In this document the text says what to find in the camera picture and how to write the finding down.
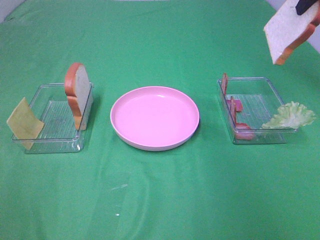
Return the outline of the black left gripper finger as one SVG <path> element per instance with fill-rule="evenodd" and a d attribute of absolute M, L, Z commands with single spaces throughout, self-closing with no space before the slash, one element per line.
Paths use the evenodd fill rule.
<path fill-rule="evenodd" d="M 295 6 L 298 15 L 304 14 L 317 0 L 299 0 Z"/>

